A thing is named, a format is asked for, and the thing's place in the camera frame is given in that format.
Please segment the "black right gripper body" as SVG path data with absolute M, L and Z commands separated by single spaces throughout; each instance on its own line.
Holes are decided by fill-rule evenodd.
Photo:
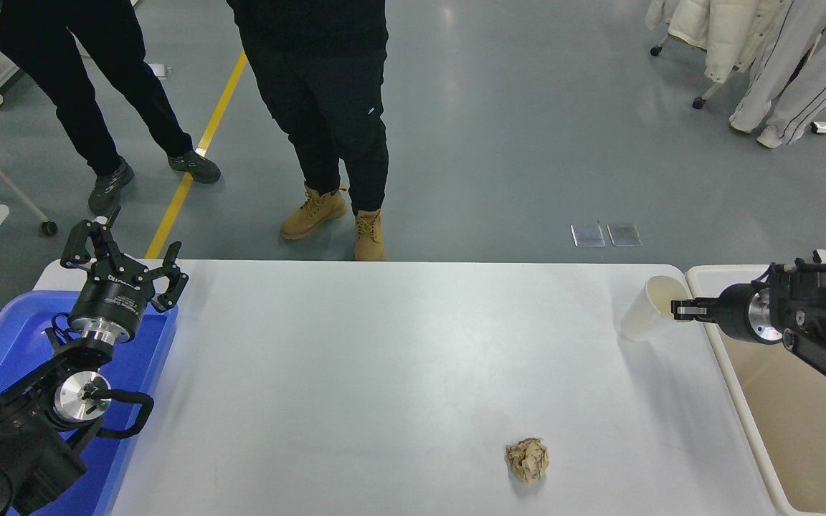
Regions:
M 750 319 L 751 301 L 755 294 L 749 284 L 730 285 L 721 292 L 718 297 L 718 326 L 722 333 L 741 342 L 758 342 Z

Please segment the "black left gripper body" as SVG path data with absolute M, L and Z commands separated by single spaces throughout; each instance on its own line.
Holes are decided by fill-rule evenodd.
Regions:
M 121 327 L 121 335 L 134 336 L 148 301 L 148 290 L 143 283 L 136 282 L 145 271 L 140 262 L 127 262 L 120 267 L 96 262 L 68 317 L 72 330 L 81 333 L 90 321 L 99 319 Z

